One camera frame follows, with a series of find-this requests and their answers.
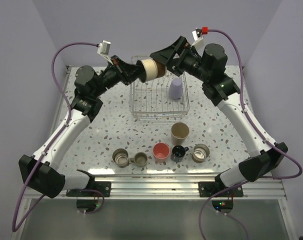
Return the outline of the tall beige cup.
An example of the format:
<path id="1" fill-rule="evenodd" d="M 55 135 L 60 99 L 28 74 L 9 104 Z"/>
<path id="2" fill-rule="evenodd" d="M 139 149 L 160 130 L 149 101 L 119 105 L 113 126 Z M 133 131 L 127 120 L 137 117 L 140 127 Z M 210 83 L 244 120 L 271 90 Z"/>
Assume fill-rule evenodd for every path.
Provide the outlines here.
<path id="1" fill-rule="evenodd" d="M 182 145 L 190 133 L 189 127 L 183 122 L 174 123 L 171 127 L 171 143 L 174 146 Z"/>

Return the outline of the black mug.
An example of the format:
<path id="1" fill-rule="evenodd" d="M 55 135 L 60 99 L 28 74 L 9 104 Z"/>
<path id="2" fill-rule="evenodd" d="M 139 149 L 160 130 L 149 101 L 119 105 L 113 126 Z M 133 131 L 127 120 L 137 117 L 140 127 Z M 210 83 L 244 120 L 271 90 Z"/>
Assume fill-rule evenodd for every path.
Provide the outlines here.
<path id="1" fill-rule="evenodd" d="M 181 145 L 176 145 L 172 148 L 172 151 L 171 151 L 171 160 L 175 163 L 179 163 L 181 162 L 185 155 L 186 155 L 186 152 L 189 150 L 189 147 L 183 147 Z"/>

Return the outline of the small olive mug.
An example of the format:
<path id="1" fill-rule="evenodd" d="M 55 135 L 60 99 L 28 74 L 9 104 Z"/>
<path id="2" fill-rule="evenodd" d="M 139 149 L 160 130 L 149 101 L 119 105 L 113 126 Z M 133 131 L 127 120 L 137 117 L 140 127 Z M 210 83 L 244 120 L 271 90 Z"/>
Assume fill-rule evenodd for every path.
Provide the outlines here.
<path id="1" fill-rule="evenodd" d="M 147 165 L 148 156 L 144 152 L 138 152 L 129 161 L 142 168 Z"/>

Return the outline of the lavender plastic cup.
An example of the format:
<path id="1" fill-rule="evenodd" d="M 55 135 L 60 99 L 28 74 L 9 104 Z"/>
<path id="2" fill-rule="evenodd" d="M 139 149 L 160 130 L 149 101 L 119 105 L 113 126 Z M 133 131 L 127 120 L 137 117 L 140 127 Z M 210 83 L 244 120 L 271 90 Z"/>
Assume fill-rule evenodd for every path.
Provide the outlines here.
<path id="1" fill-rule="evenodd" d="M 182 96 L 183 82 L 180 78 L 174 78 L 169 86 L 168 95 L 172 100 L 177 100 Z"/>

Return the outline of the right steel cup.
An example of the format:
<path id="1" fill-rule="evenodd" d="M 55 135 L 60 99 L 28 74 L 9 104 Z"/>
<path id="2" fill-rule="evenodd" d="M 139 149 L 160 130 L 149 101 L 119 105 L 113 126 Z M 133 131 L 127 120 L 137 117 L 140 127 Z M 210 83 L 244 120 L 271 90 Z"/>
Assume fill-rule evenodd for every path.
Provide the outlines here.
<path id="1" fill-rule="evenodd" d="M 203 163 L 210 156 L 210 149 L 205 144 L 197 144 L 193 148 L 192 160 L 196 163 Z"/>

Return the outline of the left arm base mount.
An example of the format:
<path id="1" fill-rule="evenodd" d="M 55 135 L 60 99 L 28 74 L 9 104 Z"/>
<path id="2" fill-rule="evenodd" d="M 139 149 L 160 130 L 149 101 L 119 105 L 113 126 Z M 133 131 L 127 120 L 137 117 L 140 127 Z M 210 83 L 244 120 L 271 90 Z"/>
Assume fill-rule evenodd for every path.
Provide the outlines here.
<path id="1" fill-rule="evenodd" d="M 85 189 L 70 189 L 67 197 L 109 197 L 112 189 L 110 181 L 95 181 L 89 183 Z"/>

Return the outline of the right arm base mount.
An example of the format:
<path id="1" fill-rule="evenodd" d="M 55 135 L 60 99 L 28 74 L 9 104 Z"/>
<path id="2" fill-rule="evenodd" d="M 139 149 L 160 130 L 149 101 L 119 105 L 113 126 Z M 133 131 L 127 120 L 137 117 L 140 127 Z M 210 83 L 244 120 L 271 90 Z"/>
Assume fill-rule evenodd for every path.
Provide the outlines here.
<path id="1" fill-rule="evenodd" d="M 201 198 L 211 197 L 212 195 L 224 191 L 218 197 L 243 197 L 244 192 L 241 186 L 226 190 L 222 184 L 214 182 L 214 181 L 200 181 L 198 182 L 198 192 Z"/>

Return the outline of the coral pink cup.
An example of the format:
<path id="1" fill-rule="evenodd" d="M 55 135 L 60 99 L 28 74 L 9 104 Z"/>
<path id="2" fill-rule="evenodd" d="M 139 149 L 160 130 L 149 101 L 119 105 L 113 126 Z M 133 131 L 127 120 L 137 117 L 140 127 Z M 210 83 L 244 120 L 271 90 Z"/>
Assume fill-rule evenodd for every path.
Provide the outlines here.
<path id="1" fill-rule="evenodd" d="M 166 143 L 159 142 L 154 145 L 152 153 L 156 162 L 163 163 L 170 155 L 170 147 Z"/>

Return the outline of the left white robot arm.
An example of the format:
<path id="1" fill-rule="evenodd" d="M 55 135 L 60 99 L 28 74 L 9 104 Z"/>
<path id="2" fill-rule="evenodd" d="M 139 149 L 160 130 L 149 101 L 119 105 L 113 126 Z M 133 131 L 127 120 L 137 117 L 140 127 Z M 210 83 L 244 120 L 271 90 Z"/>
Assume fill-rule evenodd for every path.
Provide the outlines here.
<path id="1" fill-rule="evenodd" d="M 66 177 L 59 173 L 59 166 L 77 137 L 98 115 L 103 106 L 100 96 L 119 82 L 130 85 L 145 72 L 142 64 L 129 64 L 116 55 L 100 73 L 89 65 L 81 66 L 76 71 L 75 97 L 65 120 L 32 156 L 23 155 L 18 161 L 24 187 L 49 198 L 63 190 L 78 190 L 91 196 L 96 189 L 93 175 L 83 171 L 80 176 Z"/>

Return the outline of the steel cup with brown band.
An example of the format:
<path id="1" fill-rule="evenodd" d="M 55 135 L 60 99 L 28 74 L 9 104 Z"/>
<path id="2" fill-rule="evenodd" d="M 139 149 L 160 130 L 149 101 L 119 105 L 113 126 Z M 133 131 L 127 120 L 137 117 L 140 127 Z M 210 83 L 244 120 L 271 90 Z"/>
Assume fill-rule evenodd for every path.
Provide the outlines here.
<path id="1" fill-rule="evenodd" d="M 165 65 L 151 58 L 138 60 L 136 65 L 143 68 L 143 73 L 138 78 L 142 83 L 161 78 L 167 73 Z"/>

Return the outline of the left steel cup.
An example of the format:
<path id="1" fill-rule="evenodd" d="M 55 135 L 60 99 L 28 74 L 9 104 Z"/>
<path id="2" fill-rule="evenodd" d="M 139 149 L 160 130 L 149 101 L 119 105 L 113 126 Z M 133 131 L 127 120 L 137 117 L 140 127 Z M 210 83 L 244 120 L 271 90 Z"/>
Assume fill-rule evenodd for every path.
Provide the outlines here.
<path id="1" fill-rule="evenodd" d="M 113 152 L 112 160 L 120 168 L 124 168 L 124 167 L 128 166 L 130 163 L 129 154 L 123 148 L 118 148 Z"/>

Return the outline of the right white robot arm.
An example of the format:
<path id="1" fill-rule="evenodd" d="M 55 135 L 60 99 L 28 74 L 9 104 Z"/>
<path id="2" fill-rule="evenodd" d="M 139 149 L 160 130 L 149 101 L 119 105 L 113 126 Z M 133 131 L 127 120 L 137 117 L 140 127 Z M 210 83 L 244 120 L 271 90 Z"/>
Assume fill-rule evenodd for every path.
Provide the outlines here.
<path id="1" fill-rule="evenodd" d="M 288 152 L 288 147 L 266 133 L 252 112 L 241 103 L 240 88 L 225 73 L 228 57 L 221 45 L 209 43 L 199 55 L 195 47 L 180 36 L 170 46 L 149 56 L 176 76 L 188 73 L 202 81 L 204 95 L 225 114 L 245 144 L 249 158 L 218 174 L 214 178 L 212 194 L 226 196 L 232 186 L 254 182 L 279 166 L 284 158 L 281 153 Z"/>

